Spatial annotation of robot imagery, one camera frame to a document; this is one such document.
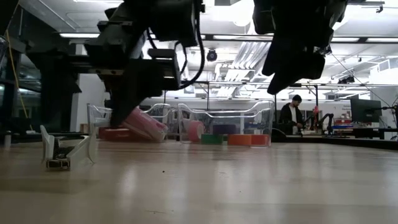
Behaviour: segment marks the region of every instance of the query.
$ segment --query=black jacket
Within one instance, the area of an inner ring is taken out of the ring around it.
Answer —
[[[289,104],[286,104],[284,107],[282,107],[282,110],[280,111],[280,116],[279,116],[279,123],[280,124],[288,124],[293,122],[292,121],[292,112],[290,111]],[[301,114],[300,110],[296,108],[296,119],[297,122],[304,125],[303,121],[303,115]]]

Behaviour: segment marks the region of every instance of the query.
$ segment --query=wooden table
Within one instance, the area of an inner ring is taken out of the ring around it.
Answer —
[[[398,223],[398,154],[326,144],[102,142],[45,172],[40,144],[0,151],[0,223]]]

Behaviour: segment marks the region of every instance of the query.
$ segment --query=green block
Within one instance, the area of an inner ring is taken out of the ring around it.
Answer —
[[[218,134],[202,134],[201,143],[202,144],[223,144],[224,136]]]

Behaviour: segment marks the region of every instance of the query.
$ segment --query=computer monitor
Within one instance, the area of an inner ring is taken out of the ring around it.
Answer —
[[[381,113],[381,102],[377,100],[351,99],[351,113],[354,122],[378,123]]]

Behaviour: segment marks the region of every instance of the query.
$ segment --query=man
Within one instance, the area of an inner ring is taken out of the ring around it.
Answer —
[[[279,123],[293,124],[298,129],[303,128],[303,115],[299,110],[302,102],[301,96],[295,95],[291,103],[287,103],[280,111]]]

